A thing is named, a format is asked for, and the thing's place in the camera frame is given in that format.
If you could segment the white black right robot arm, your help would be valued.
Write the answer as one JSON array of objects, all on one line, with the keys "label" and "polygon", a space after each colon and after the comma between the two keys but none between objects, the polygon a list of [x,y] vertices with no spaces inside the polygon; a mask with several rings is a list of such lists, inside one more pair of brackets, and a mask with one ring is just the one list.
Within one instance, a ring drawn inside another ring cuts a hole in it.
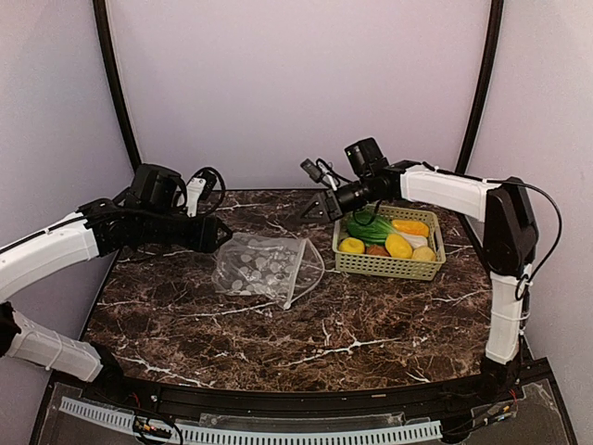
[{"label": "white black right robot arm", "polygon": [[482,402],[494,401],[519,377],[520,336],[529,314],[538,231],[524,183],[517,178],[474,179],[403,160],[360,174],[357,181],[335,190],[318,192],[299,220],[332,223],[379,200],[431,204],[483,224],[483,254],[492,281],[491,321],[473,394]]}]

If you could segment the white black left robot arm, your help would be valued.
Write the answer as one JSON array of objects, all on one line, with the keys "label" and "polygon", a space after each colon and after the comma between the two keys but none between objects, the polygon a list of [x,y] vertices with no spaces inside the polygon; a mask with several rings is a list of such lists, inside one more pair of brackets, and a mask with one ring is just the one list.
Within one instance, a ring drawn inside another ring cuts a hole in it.
[{"label": "white black left robot arm", "polygon": [[113,198],[99,198],[62,220],[1,249],[1,354],[87,382],[111,404],[131,396],[130,382],[104,346],[65,337],[16,311],[10,298],[74,264],[103,258],[122,248],[174,245],[213,253],[233,233],[214,212],[202,210],[214,187],[225,182],[212,167],[189,180],[169,168],[143,163],[132,183]]}]

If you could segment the beige plastic basket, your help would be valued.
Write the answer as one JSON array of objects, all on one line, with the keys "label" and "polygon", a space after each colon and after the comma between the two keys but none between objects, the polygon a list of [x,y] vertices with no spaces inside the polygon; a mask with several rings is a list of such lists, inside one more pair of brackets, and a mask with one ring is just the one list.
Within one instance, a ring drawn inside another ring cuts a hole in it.
[{"label": "beige plastic basket", "polygon": [[340,272],[430,281],[446,262],[435,213],[385,205],[349,213],[334,224]]}]

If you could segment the yellow round bun toy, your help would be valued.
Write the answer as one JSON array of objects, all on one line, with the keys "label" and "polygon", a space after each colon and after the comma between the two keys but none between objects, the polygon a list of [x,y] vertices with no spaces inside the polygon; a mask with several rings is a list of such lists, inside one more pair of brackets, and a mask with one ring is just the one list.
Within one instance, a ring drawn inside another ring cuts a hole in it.
[{"label": "yellow round bun toy", "polygon": [[364,254],[366,251],[365,244],[362,240],[355,237],[346,237],[338,245],[338,251],[347,254]]}]

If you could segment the clear zip top bag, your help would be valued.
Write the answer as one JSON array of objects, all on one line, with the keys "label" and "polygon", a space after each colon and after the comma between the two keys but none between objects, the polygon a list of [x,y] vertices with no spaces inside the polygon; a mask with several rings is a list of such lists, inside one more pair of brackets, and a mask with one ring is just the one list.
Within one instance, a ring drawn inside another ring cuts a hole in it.
[{"label": "clear zip top bag", "polygon": [[284,310],[314,290],[325,274],[308,238],[236,233],[216,254],[212,283],[228,296],[262,296]]}]

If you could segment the green bok choy toy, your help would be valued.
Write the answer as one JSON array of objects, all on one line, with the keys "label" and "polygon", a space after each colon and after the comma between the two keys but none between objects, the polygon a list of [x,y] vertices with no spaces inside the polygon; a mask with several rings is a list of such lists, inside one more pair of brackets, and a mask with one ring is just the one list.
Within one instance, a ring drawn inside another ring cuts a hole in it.
[{"label": "green bok choy toy", "polygon": [[416,249],[428,245],[428,237],[408,235],[397,231],[389,219],[369,211],[355,213],[347,222],[350,236],[362,240],[366,245],[383,245],[390,234],[402,235]]}]

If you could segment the pale yellow bread toy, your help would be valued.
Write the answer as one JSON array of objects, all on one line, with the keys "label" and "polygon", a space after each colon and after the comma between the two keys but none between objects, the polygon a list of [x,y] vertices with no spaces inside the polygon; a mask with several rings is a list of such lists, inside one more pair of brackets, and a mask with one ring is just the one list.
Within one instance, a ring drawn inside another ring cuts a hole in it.
[{"label": "pale yellow bread toy", "polygon": [[411,258],[415,261],[435,261],[436,254],[428,246],[420,246],[413,250]]}]

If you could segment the yellow lemon toy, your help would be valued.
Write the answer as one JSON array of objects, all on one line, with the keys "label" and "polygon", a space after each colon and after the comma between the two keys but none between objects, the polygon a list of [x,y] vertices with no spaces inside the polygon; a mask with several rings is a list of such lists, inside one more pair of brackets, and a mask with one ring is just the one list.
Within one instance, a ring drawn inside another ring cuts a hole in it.
[{"label": "yellow lemon toy", "polygon": [[385,240],[385,249],[392,258],[408,260],[412,256],[413,247],[402,236],[398,234],[390,234]]}]

